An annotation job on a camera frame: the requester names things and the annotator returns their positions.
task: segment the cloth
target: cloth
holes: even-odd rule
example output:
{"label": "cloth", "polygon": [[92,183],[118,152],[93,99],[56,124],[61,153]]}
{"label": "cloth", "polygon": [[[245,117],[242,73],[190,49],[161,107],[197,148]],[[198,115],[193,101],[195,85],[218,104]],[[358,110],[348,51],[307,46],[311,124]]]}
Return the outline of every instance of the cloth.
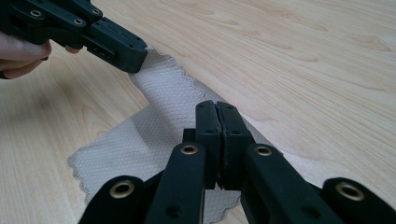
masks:
{"label": "cloth", "polygon": [[[86,192],[86,203],[116,176],[147,180],[158,174],[174,146],[181,143],[183,130],[195,128],[195,106],[205,100],[224,101],[186,75],[171,56],[161,55],[153,47],[148,48],[141,70],[130,77],[149,105],[68,159]],[[250,124],[247,127],[257,142],[269,144]],[[223,219],[227,209],[238,205],[239,197],[238,191],[207,190],[204,223]]]}

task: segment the gray cloth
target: gray cloth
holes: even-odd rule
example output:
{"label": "gray cloth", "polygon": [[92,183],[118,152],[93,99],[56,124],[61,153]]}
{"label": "gray cloth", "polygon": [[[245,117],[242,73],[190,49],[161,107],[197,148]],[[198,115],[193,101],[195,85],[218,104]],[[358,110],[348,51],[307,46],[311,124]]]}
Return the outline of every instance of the gray cloth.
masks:
{"label": "gray cloth", "polygon": [[[149,105],[119,126],[70,156],[68,163],[86,192],[86,203],[109,180],[119,175],[143,180],[166,166],[183,129],[195,127],[195,106],[205,100],[224,101],[207,86],[185,74],[169,55],[148,48],[148,57],[132,82]],[[256,141],[267,143],[250,124]],[[240,193],[220,189],[205,192],[204,223],[224,218],[238,204]]]}

